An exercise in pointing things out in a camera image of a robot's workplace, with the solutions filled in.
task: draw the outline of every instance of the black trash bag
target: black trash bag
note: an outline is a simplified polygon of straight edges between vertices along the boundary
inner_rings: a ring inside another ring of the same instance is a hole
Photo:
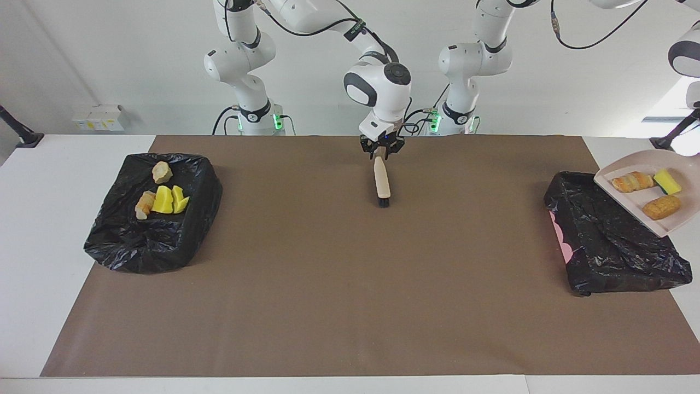
[[[566,273],[574,292],[649,292],[692,281],[690,263],[669,237],[647,229],[595,184],[593,174],[560,172],[545,205],[573,250]]]
[[[151,212],[136,218],[134,207],[145,191],[159,185],[151,170],[168,162],[173,177],[166,183],[183,189],[190,197],[185,212],[164,215]],[[117,180],[85,242],[85,251],[97,263],[113,270],[160,273],[180,269],[195,256],[211,227],[221,201],[221,182],[209,159],[191,154],[135,154],[124,160]]]

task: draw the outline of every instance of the table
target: table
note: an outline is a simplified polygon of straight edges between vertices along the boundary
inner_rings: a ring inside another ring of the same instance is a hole
[[[31,379],[48,357],[92,260],[82,251],[87,229],[127,154],[148,151],[153,136],[47,136],[37,149],[16,151],[0,168],[0,381],[3,392],[100,390],[211,393],[443,392],[457,393],[691,393],[700,376],[433,376],[289,379]],[[635,151],[646,140],[586,138],[599,166]],[[693,235],[700,217],[672,234],[680,254],[700,260]],[[51,259],[60,264],[42,264]],[[696,336],[700,332],[697,282],[672,290]]]

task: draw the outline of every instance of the brown paper table covering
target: brown paper table covering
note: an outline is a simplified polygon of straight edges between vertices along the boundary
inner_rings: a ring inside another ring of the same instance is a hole
[[[385,210],[356,137],[151,151],[215,165],[211,232],[177,272],[93,267],[42,376],[700,374],[670,292],[568,289],[543,196],[597,171],[579,137],[411,138]]]

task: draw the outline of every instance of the black stand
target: black stand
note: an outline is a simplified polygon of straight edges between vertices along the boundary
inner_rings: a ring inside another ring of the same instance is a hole
[[[21,124],[17,119],[10,115],[5,107],[0,105],[0,118],[7,123],[12,130],[20,136],[21,142],[17,144],[17,148],[34,148],[43,138],[43,133],[35,133],[32,129]]]
[[[685,119],[680,121],[680,123],[665,137],[650,138],[652,145],[656,149],[665,149],[667,151],[673,151],[671,148],[671,143],[673,139],[679,136],[685,129],[690,127],[695,121],[700,119],[700,109],[695,109],[688,115]]]

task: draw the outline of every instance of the square plate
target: square plate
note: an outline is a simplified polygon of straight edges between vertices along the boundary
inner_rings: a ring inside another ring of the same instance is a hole
[[[614,178],[629,172],[639,171],[654,176],[663,168],[667,168],[682,187],[682,191],[675,194],[681,202],[680,210],[667,218],[652,220],[642,211],[644,205],[664,196],[660,187],[655,186],[632,193],[620,193],[613,187]],[[621,158],[598,171],[594,180],[659,237],[666,236],[682,226],[700,210],[700,154],[688,157],[661,149],[641,151]]]

